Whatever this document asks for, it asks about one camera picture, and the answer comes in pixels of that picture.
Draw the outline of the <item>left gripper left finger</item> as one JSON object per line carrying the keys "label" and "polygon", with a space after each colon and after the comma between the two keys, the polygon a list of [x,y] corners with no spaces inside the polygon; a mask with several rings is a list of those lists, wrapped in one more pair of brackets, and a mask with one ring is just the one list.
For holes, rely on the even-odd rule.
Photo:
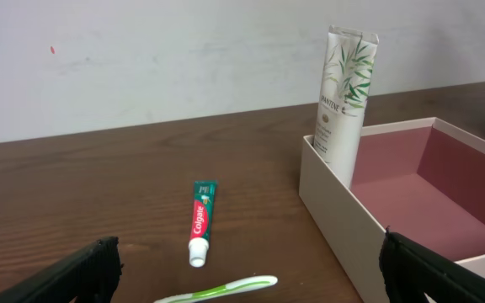
{"label": "left gripper left finger", "polygon": [[110,303],[123,264],[118,237],[103,237],[0,293],[0,303]]}

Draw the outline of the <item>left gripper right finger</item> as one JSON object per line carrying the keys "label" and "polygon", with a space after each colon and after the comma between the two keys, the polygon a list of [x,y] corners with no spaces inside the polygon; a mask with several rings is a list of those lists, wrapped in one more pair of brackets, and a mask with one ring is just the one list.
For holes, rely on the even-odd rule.
{"label": "left gripper right finger", "polygon": [[485,303],[485,278],[387,231],[379,267],[391,303]]}

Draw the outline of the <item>white Pantene tube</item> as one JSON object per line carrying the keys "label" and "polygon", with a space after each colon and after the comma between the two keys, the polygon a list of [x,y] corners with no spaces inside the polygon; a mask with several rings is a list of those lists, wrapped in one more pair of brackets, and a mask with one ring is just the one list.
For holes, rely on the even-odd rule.
{"label": "white Pantene tube", "polygon": [[313,147],[345,187],[352,183],[378,36],[330,26]]}

